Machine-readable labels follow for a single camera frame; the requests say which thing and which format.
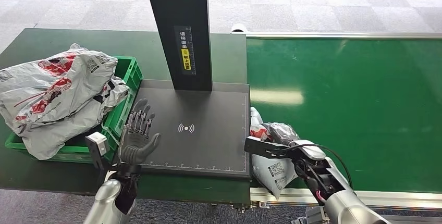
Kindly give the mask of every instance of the yellow label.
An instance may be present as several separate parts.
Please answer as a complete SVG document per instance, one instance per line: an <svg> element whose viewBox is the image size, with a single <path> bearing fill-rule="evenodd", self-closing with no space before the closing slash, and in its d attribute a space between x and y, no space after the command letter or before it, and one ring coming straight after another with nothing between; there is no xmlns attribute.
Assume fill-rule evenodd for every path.
<svg viewBox="0 0 442 224"><path fill-rule="evenodd" d="M184 65L185 70L191 70L190 67L190 56L189 56L189 50L186 48L181 49L182 54L182 64Z"/></svg>

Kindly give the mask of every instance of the wireless charging symbol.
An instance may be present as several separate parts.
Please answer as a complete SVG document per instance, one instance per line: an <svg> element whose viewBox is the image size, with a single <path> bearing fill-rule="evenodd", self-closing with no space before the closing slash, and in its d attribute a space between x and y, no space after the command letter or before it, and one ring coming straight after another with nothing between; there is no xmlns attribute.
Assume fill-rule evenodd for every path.
<svg viewBox="0 0 442 224"><path fill-rule="evenodd" d="M195 126L192 124L190 126L184 126L182 123L178 126L178 132L182 131L189 131L190 133L193 133L195 131Z"/></svg>

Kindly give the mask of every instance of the black scanning platform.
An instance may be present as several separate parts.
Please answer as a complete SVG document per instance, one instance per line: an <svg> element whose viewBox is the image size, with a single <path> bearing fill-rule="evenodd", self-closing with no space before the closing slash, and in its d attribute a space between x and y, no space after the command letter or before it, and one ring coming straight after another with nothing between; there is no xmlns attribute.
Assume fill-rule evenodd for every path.
<svg viewBox="0 0 442 224"><path fill-rule="evenodd" d="M244 151L250 129L248 84L213 83L210 92L143 80L136 100L143 98L156 113L150 135L162 134L143 172L250 178L250 154Z"/></svg>

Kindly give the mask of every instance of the robot finger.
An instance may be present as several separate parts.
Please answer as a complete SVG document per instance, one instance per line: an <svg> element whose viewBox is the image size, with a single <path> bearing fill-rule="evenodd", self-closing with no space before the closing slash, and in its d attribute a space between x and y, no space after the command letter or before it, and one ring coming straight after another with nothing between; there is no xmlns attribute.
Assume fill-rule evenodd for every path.
<svg viewBox="0 0 442 224"><path fill-rule="evenodd" d="M145 122L146 122L146 113L142 112L140 115L140 124L137 126L137 131L139 133L143 131Z"/></svg>
<svg viewBox="0 0 442 224"><path fill-rule="evenodd" d="M155 113L151 113L150 116L146 119L146 124L143 128L143 134L146 137L149 137L149 130L151 128L152 120L154 117L155 117Z"/></svg>
<svg viewBox="0 0 442 224"><path fill-rule="evenodd" d="M137 131L140 128L140 122L141 122L141 117L142 117L141 114L142 114L141 110L139 110L135 113L135 120L133 121L133 124L131 125L131 127L134 131Z"/></svg>
<svg viewBox="0 0 442 224"><path fill-rule="evenodd" d="M138 100L135 105L132 108L132 111L138 112L143 111L144 108L146 108L146 105L148 104L148 100L146 98Z"/></svg>
<svg viewBox="0 0 442 224"><path fill-rule="evenodd" d="M132 125L133 125L134 120L135 120L135 112L131 112L129 114L129 117L127 119L127 124L126 124L130 130L132 130Z"/></svg>
<svg viewBox="0 0 442 224"><path fill-rule="evenodd" d="M143 157L143 160L146 159L146 157L158 147L160 141L161 134L154 134L150 142L144 147L140 148L135 156Z"/></svg>
<svg viewBox="0 0 442 224"><path fill-rule="evenodd" d="M144 109L143 109L144 117L143 117L143 119L142 119L142 121L140 123L140 128L139 128L139 130L140 130L139 132L142 133L142 134L144 133L144 130L146 129L146 126L147 126L148 121L149 121L148 112L149 112L150 109L151 109L151 106L149 104L147 104L144 107Z"/></svg>

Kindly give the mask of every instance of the green plastic crate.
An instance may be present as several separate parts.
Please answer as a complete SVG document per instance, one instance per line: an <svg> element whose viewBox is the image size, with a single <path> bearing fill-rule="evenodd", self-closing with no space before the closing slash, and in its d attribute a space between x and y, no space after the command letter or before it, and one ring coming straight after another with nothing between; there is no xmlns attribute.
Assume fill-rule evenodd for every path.
<svg viewBox="0 0 442 224"><path fill-rule="evenodd" d="M86 146L84 138L95 131L100 131L109 140L111 152L107 152L105 157L108 160L112 159L114 151L118 147L118 140L115 140L114 137L118 139L121 137L123 126L129 115L138 88L140 87L141 80L143 80L143 74L138 67L135 57L117 56L116 58L118 58L118 65L115 69L115 76L122 78L126 82L126 85L130 87L130 92L127 98L109 112L103 119L103 125L110 133L106 129L102 129L99 125L87 133L78 135L67 141L65 146L62 147L54 157L49 159L49 161L92 163L89 149ZM16 136L14 133L8 137L5 146L29 155L21 137Z"/></svg>

